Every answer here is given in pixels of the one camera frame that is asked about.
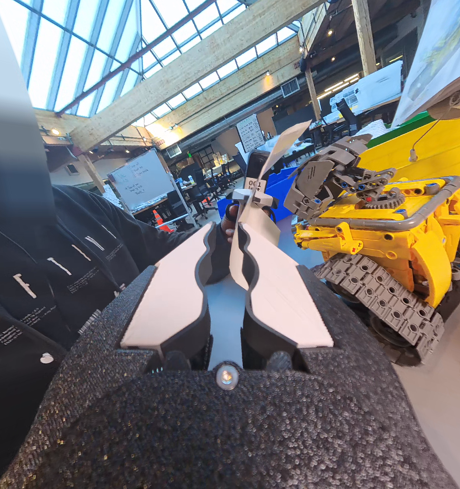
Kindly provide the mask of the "orange traffic cone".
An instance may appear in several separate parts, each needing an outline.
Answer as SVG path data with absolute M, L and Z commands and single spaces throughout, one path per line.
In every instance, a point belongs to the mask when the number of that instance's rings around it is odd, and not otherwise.
M 157 226 L 156 228 L 161 230 L 161 231 L 165 231 L 167 233 L 172 233 L 174 230 L 169 226 L 167 225 L 162 217 L 160 216 L 160 214 L 158 213 L 158 211 L 156 209 L 153 209 L 153 215 L 154 215 L 154 218 L 155 218 L 155 221 L 157 223 Z

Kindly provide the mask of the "cluttered background table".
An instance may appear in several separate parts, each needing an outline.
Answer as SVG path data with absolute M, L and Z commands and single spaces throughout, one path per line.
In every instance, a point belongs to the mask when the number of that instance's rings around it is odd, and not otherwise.
M 267 141 L 265 144 L 258 149 L 257 151 L 269 151 L 271 152 L 275 147 L 276 142 L 280 136 L 276 135 Z M 297 167 L 303 159 L 307 157 L 313 156 L 317 152 L 317 147 L 314 144 L 312 138 L 305 138 L 304 140 L 297 139 L 290 147 L 287 149 L 285 153 L 283 153 L 280 162 L 282 163 L 283 168 L 293 168 Z

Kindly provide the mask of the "yellow grey sticker sheet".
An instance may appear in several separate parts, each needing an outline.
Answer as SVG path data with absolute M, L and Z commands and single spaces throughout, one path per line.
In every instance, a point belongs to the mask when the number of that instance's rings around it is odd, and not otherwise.
M 271 152 L 253 151 L 248 159 L 243 189 L 233 191 L 233 203 L 238 203 L 235 231 L 229 260 L 230 274 L 240 287 L 249 289 L 244 277 L 244 253 L 239 245 L 239 224 L 249 224 L 253 230 L 277 246 L 280 232 L 263 208 L 272 208 L 273 198 L 266 194 L 268 173 L 308 129 L 310 121 L 286 129 L 276 140 Z

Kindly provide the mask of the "paper sign on stand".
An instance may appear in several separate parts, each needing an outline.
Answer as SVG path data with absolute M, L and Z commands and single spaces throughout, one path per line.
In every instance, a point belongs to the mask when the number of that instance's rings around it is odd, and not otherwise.
M 257 118 L 254 113 L 236 124 L 243 153 L 248 154 L 265 144 L 265 139 Z

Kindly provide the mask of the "yellow grey brick robot model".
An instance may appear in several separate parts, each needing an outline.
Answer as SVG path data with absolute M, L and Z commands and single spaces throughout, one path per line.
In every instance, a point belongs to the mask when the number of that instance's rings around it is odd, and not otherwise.
M 322 253 L 316 276 L 366 322 L 392 363 L 435 351 L 460 304 L 460 175 L 361 163 L 371 135 L 345 137 L 292 173 L 296 245 Z

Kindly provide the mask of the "instruction booklet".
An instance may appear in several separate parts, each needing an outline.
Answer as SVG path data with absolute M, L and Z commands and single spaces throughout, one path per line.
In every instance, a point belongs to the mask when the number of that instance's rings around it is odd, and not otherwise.
M 431 1 L 394 116 L 398 126 L 460 90 L 460 1 Z

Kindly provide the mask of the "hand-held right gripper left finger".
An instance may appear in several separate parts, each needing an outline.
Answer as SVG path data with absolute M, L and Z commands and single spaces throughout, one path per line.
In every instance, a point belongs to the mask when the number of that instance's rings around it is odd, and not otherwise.
M 152 350 L 160 359 L 177 352 L 192 359 L 210 338 L 208 298 L 217 228 L 210 222 L 162 258 L 120 342 L 123 349 Z

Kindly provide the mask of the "glass skylight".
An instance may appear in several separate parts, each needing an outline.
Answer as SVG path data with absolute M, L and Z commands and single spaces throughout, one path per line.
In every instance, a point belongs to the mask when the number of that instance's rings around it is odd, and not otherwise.
M 253 1 L 0 1 L 34 108 L 92 117 L 245 12 Z

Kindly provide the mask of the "white storage box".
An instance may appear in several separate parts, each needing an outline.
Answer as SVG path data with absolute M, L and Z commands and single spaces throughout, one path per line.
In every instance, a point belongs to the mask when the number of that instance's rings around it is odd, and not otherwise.
M 322 116 L 327 124 L 342 118 L 338 103 L 345 100 L 355 115 L 398 99 L 402 93 L 403 59 L 389 63 L 373 74 L 349 77 L 329 98 L 331 113 Z

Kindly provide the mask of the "metal wire page holder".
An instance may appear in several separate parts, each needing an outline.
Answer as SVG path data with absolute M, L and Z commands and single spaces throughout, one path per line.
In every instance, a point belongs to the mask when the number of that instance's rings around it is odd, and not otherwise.
M 408 162 L 415 163 L 433 156 L 442 148 L 445 139 L 446 120 L 438 120 L 427 128 L 415 141 L 409 153 Z

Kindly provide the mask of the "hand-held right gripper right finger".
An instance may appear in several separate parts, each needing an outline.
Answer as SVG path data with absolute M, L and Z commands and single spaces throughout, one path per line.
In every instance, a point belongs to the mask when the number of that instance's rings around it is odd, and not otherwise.
M 245 296 L 243 339 L 258 357 L 332 348 L 334 340 L 298 263 L 253 229 L 239 229 Z

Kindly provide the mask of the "whiteboard on stand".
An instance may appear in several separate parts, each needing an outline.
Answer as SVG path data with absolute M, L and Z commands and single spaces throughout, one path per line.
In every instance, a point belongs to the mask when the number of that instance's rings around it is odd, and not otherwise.
M 173 230 L 199 227 L 182 190 L 156 150 L 130 160 L 108 173 L 108 178 L 134 217 L 150 221 L 156 227 L 153 215 L 156 209 Z

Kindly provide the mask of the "grey desk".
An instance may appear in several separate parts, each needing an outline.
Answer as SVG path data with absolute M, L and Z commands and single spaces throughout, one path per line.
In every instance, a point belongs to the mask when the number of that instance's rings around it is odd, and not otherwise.
M 214 337 L 209 367 L 230 360 L 242 365 L 240 327 L 245 291 L 231 276 L 207 284 Z M 393 365 L 422 429 L 460 487 L 460 304 L 428 362 L 416 367 Z

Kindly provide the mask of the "blue plastic bin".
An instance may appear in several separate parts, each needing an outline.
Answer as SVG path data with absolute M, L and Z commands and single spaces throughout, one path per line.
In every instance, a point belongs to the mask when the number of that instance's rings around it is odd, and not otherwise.
M 257 177 L 247 178 L 245 172 L 243 172 L 244 183 L 243 188 L 253 188 L 253 185 L 248 185 L 248 181 L 251 184 L 257 183 L 257 191 L 266 193 L 279 201 L 277 209 L 274 210 L 276 221 L 279 222 L 282 219 L 287 218 L 292 213 L 287 208 L 284 207 L 284 200 L 290 190 L 292 179 L 288 177 L 293 173 L 297 167 L 293 168 L 283 168 L 278 174 L 270 173 L 268 176 L 264 177 L 264 183 L 266 184 L 265 189 L 263 189 L 263 183 L 257 182 Z M 218 210 L 220 218 L 223 218 L 227 205 L 231 203 L 231 199 L 223 198 L 218 201 Z

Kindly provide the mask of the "yellow plastic bin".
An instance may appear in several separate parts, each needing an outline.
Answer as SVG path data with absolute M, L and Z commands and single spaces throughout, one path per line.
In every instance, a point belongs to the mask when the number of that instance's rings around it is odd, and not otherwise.
M 396 168 L 396 181 L 460 176 L 460 119 L 446 121 L 444 144 L 433 156 L 408 162 L 412 144 L 433 124 L 430 123 L 368 149 L 361 154 L 359 166 L 370 170 Z

